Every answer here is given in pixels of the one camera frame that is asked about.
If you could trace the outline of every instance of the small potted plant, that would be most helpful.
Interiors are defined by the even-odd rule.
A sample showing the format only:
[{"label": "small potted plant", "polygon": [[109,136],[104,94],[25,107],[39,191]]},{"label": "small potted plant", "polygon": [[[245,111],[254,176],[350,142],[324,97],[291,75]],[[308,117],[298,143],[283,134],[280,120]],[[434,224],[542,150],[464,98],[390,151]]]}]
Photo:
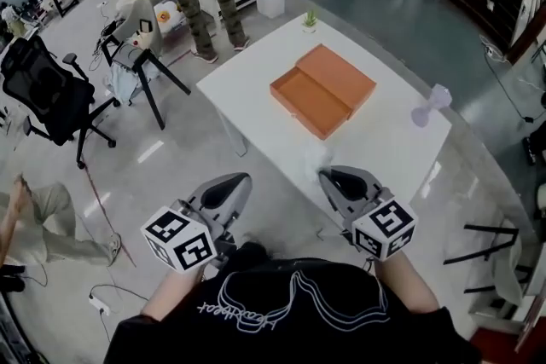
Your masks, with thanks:
[{"label": "small potted plant", "polygon": [[317,23],[318,23],[318,18],[317,18],[317,14],[315,14],[315,11],[313,10],[309,11],[305,15],[304,22],[303,22],[304,32],[307,32],[307,33],[315,32],[317,30]]}]

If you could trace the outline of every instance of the black office chair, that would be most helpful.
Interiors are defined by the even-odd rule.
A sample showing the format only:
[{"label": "black office chair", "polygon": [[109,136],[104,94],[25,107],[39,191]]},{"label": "black office chair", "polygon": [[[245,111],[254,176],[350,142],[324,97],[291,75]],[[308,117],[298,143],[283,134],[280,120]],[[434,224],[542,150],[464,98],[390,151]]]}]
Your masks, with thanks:
[{"label": "black office chair", "polygon": [[75,54],[67,55],[63,62],[71,65],[82,79],[57,65],[42,38],[34,36],[28,41],[18,38],[0,66],[5,77],[3,91],[29,107],[48,131],[46,134],[35,128],[27,118],[24,124],[27,135],[33,132],[62,146],[73,141],[73,133],[79,130],[76,162],[83,169],[85,163],[81,157],[87,130],[107,140],[109,147],[116,146],[116,141],[99,131],[92,122],[107,107],[112,104],[119,107],[120,103],[112,98],[90,113],[95,87],[76,64]]}]

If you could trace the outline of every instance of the beige pants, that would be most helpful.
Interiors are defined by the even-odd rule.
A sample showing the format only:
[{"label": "beige pants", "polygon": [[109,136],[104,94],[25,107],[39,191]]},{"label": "beige pants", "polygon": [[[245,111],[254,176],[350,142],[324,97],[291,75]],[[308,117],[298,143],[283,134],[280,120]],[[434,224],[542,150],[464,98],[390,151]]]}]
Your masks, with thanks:
[{"label": "beige pants", "polygon": [[44,228],[44,243],[47,249],[47,262],[72,259],[86,261],[94,265],[109,265],[112,253],[107,245],[92,240],[79,241],[75,238],[76,213],[70,193],[64,185],[56,183],[50,187],[32,192],[35,216],[38,222],[55,225],[55,231]]}]

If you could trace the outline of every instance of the white table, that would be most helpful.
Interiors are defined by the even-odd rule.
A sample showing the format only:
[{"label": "white table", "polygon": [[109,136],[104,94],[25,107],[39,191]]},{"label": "white table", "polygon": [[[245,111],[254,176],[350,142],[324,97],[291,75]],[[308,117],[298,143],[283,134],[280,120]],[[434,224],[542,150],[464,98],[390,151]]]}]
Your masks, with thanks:
[{"label": "white table", "polygon": [[[333,165],[371,171],[408,204],[419,189],[450,131],[438,112],[424,129],[410,113],[425,99],[369,52],[319,22],[305,33],[303,16],[257,41],[203,78],[197,87],[214,104],[238,154],[246,152],[241,134],[261,151],[301,192],[339,226],[318,183],[305,174],[305,150],[313,142],[333,154]],[[296,61],[323,43],[372,78],[372,96],[326,141],[312,135],[270,94],[270,84]]]}]

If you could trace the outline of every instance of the hand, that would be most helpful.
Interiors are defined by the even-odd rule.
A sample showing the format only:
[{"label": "hand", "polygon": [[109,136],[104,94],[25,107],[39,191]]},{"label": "hand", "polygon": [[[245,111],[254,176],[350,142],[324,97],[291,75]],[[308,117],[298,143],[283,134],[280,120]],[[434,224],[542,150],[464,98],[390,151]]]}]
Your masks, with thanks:
[{"label": "hand", "polygon": [[31,191],[23,179],[23,175],[18,175],[15,178],[14,186],[9,194],[8,212],[19,216],[20,212],[32,202]]}]

